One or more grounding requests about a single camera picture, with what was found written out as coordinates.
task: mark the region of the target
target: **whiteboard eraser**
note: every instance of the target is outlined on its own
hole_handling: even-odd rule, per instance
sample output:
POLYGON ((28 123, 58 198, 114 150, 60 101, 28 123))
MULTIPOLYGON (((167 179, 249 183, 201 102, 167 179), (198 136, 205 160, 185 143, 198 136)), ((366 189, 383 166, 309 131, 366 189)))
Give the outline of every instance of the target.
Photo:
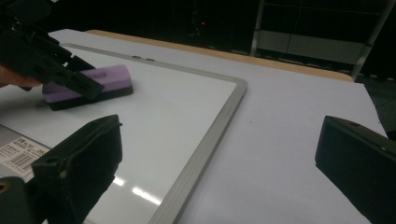
POLYGON ((54 82, 43 85, 43 96, 51 110, 62 110, 80 105, 92 104, 134 92, 131 75, 125 65, 114 65, 81 71, 87 77, 99 82, 105 87, 98 97, 89 100, 74 91, 54 82))

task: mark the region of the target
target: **white table surface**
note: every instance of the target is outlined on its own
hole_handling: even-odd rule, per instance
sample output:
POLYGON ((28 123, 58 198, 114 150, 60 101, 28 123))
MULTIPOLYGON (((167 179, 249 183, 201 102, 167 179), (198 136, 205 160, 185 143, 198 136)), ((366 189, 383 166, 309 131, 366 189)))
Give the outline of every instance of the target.
POLYGON ((61 43, 150 58, 248 82, 179 223, 370 223, 315 166, 326 115, 385 135, 364 86, 72 30, 61 43))

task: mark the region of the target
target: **whiteboard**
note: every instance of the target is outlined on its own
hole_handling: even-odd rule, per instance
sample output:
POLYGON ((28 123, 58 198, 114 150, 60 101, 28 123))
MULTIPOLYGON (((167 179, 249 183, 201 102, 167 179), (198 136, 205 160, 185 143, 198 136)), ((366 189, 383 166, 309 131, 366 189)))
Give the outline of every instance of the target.
POLYGON ((239 103, 245 80, 67 44, 95 67, 124 64, 134 93, 51 111, 39 88, 0 89, 0 123, 54 147, 85 123, 120 117, 123 160, 86 223, 173 223, 239 103))

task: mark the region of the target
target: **label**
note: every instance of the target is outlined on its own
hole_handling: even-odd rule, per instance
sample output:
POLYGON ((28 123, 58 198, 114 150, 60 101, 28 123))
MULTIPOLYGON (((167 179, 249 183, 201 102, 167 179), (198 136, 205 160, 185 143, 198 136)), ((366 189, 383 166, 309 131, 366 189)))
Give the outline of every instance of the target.
POLYGON ((31 164, 49 150, 38 143, 19 137, 0 147, 0 163, 17 175, 27 176, 32 173, 31 164))

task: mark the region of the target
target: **purple felt pad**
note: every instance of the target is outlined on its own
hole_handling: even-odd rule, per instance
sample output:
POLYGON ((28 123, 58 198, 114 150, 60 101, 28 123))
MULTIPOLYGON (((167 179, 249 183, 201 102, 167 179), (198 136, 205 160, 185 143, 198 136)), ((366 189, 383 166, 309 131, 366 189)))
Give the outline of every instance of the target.
MULTIPOLYGON (((104 85, 102 92, 116 91, 132 86, 131 75, 126 66, 122 64, 81 71, 81 73, 104 85)), ((42 93, 48 103, 82 97, 81 94, 53 82, 43 85, 42 93)))

